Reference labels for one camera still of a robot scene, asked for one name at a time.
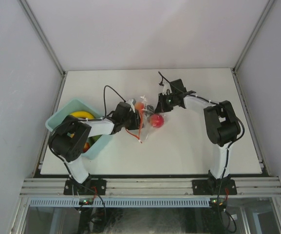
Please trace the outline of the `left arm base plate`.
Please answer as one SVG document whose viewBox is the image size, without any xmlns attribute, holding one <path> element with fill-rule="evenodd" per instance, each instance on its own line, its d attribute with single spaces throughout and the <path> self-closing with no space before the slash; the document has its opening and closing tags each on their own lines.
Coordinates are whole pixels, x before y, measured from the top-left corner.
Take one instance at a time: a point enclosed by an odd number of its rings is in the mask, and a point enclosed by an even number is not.
<svg viewBox="0 0 281 234">
<path fill-rule="evenodd" d="M 64 185 L 64 195 L 105 195 L 107 181 L 104 179 L 89 179 L 82 184 L 68 179 Z"/>
</svg>

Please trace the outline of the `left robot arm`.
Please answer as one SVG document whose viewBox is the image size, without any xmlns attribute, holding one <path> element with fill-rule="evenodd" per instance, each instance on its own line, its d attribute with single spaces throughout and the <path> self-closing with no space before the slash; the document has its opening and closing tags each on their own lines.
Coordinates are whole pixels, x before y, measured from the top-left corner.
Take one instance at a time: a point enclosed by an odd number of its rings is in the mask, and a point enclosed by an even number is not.
<svg viewBox="0 0 281 234">
<path fill-rule="evenodd" d="M 75 191 L 86 195 L 91 190 L 91 183 L 87 180 L 90 174 L 82 162 L 81 154 L 87 139 L 114 135 L 122 129 L 127 132 L 141 131 L 143 121 L 143 109 L 137 110 L 134 104 L 128 102 L 120 102 L 110 114 L 97 119 L 68 115 L 52 130 L 48 147 L 63 162 L 69 177 L 75 181 Z"/>
</svg>

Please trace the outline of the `clear zip top bag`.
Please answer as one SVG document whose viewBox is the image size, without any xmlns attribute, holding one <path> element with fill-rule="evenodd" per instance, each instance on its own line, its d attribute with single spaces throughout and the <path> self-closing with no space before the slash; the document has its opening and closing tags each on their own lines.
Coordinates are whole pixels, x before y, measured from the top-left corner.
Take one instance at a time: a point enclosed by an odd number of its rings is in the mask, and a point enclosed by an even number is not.
<svg viewBox="0 0 281 234">
<path fill-rule="evenodd" d="M 146 111 L 146 106 L 150 105 L 147 102 L 147 99 L 145 96 L 141 96 L 138 99 L 135 99 L 136 102 L 142 102 L 145 105 L 145 109 L 143 111 L 139 111 L 140 115 L 141 115 L 141 120 L 144 123 L 144 127 L 140 128 L 139 130 L 127 130 L 125 128 L 125 131 L 130 135 L 133 136 L 134 138 L 136 138 L 137 140 L 142 140 L 143 142 L 147 140 L 147 138 L 149 137 L 150 134 L 152 134 L 154 131 L 156 131 L 158 128 L 153 128 L 150 124 L 150 117 L 154 114 L 152 113 L 148 113 Z"/>
</svg>

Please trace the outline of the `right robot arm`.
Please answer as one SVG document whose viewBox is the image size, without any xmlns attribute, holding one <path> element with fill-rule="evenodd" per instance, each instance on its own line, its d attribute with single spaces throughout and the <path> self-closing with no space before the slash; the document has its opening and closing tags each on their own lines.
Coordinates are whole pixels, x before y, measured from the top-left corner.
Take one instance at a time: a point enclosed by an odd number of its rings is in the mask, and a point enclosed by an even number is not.
<svg viewBox="0 0 281 234">
<path fill-rule="evenodd" d="M 164 76 L 159 85 L 163 91 L 158 95 L 156 113 L 166 113 L 175 106 L 194 110 L 203 110 L 206 134 L 214 145 L 214 162 L 209 169 L 208 189 L 218 195 L 225 190 L 223 179 L 230 174 L 228 168 L 230 151 L 233 144 L 241 139 L 245 133 L 243 123 L 236 116 L 230 101 L 214 102 L 199 96 L 195 91 L 188 91 L 181 79 L 169 81 Z"/>
</svg>

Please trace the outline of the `fake green vegetable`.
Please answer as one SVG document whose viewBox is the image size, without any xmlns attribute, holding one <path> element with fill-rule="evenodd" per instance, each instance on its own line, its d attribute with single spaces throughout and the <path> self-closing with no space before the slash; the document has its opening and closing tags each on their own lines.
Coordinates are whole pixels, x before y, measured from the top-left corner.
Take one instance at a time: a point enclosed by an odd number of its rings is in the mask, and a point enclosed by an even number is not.
<svg viewBox="0 0 281 234">
<path fill-rule="evenodd" d="M 93 144 L 95 144 L 100 139 L 100 137 L 101 137 L 101 135 L 89 137 L 87 142 L 90 145 L 93 145 Z"/>
</svg>

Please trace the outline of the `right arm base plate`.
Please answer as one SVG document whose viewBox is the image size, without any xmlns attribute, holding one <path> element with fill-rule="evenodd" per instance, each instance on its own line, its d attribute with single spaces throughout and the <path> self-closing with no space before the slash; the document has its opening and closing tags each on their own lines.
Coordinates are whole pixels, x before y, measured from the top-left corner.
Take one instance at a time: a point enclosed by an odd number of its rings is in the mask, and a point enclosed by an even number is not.
<svg viewBox="0 0 281 234">
<path fill-rule="evenodd" d="M 192 189 L 194 195 L 237 195 L 235 180 L 226 180 L 210 182 L 208 179 L 192 180 Z"/>
</svg>

